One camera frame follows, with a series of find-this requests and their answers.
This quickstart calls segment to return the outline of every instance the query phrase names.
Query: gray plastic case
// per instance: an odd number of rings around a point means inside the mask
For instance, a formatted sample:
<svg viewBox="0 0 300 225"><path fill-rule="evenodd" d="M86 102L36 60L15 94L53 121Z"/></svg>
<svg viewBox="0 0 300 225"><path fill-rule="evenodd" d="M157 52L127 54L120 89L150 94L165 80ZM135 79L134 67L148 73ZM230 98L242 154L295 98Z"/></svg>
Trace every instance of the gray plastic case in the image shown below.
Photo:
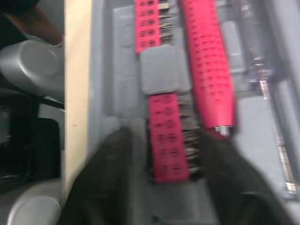
<svg viewBox="0 0 300 225"><path fill-rule="evenodd" d="M184 30L176 0L172 5L170 19L176 29ZM236 21L229 1L218 0L219 20ZM294 161L300 165L300 123L298 99L300 69L296 61L300 58L300 7L293 8L287 26L286 4L296 0L266 0L267 7L261 7L265 33L268 35L268 53L274 63L279 79L272 88L277 98L281 125L289 147L294 153ZM97 144L120 124L130 126L135 134L134 176L132 184L132 225L157 224L170 225L216 225L218 219L205 180L198 182L153 185L147 179L146 168L146 119L147 96L142 92L139 60L135 53L133 0L93 0L90 62L90 101L89 101L89 144L88 154L92 155ZM274 24L280 25L276 40L273 38ZM294 46L285 39L292 38ZM282 62L277 52L284 54ZM277 193L291 216L300 224L300 203L290 201L285 191L285 180L275 147L274 135L270 124L270 111L260 93L250 83L251 71L232 75L237 97L237 134L234 141L241 154L257 168Z"/></svg>

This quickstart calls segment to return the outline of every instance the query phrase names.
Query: screwdriver bit holder strip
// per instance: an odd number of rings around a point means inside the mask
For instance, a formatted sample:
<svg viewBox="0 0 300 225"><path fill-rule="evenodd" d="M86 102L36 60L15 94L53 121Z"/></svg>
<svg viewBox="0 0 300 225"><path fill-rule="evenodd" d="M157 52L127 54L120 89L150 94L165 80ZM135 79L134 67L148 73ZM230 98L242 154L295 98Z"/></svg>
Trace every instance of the screwdriver bit holder strip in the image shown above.
<svg viewBox="0 0 300 225"><path fill-rule="evenodd" d="M159 0L135 1L135 49L136 53L161 45Z"/></svg>
<svg viewBox="0 0 300 225"><path fill-rule="evenodd" d="M234 126L234 97L215 0L181 0L196 106L206 128Z"/></svg>
<svg viewBox="0 0 300 225"><path fill-rule="evenodd" d="M150 97L150 139L155 181L189 180L176 93Z"/></svg>
<svg viewBox="0 0 300 225"><path fill-rule="evenodd" d="M159 0L135 1L136 53L162 45ZM149 98L150 139L156 182L189 180L180 110L176 93Z"/></svg>

